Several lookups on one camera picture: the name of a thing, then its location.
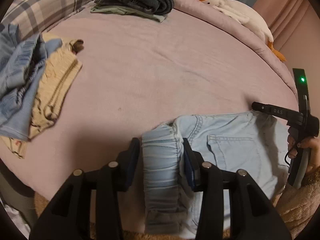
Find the black clamp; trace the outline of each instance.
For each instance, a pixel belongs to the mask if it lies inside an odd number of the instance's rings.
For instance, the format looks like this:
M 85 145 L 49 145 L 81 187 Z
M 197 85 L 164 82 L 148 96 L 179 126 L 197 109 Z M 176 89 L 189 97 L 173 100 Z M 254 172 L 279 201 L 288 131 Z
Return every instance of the black clamp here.
M 129 149 L 100 170 L 75 170 L 61 186 L 32 229 L 29 240 L 90 240 L 91 191 L 96 189 L 97 240 L 123 240 L 117 192 L 132 184 L 140 152 L 133 138 Z
M 185 174 L 194 192 L 203 191 L 196 240 L 222 239 L 223 190 L 228 189 L 231 239 L 291 240 L 285 223 L 257 183 L 245 170 L 222 171 L 205 162 L 183 139 Z

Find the pink curtain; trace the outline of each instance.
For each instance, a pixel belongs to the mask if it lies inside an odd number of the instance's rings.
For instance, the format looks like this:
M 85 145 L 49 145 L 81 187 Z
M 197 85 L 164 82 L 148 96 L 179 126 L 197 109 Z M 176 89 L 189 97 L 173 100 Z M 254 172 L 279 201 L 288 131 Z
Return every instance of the pink curtain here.
M 308 0 L 257 0 L 253 6 L 267 22 L 280 50 L 309 7 Z

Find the striped cloth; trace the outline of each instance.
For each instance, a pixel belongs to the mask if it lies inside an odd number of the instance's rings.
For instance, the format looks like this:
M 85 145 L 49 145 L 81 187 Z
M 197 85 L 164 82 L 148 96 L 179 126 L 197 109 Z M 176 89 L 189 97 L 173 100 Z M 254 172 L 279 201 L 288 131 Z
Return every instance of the striped cloth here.
M 21 39 L 30 37 L 91 0 L 14 0 L 2 23 L 19 25 Z

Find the stuffed goose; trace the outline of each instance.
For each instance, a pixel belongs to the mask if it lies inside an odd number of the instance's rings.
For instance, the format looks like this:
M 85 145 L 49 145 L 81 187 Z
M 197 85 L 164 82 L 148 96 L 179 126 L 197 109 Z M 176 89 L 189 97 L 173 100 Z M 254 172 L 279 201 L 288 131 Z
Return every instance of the stuffed goose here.
M 236 0 L 199 0 L 202 3 L 209 4 L 216 10 L 233 18 L 238 23 L 247 27 L 256 34 L 272 52 L 282 61 L 285 57 L 273 48 L 273 36 L 267 23 L 254 9 Z

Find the pink bedsheet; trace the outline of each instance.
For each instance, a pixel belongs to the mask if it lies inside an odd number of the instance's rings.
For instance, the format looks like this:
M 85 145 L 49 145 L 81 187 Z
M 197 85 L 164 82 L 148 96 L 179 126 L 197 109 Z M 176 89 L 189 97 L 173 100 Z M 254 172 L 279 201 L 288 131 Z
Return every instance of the pink bedsheet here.
M 289 71 L 253 33 L 197 0 L 175 2 L 161 24 L 87 8 L 51 30 L 84 40 L 83 68 L 25 159 L 0 142 L 22 182 L 51 199 L 74 169 L 100 168 L 132 137 L 182 114 L 243 112 L 253 100 L 298 109 Z M 119 198 L 124 229 L 143 232 L 141 163 Z

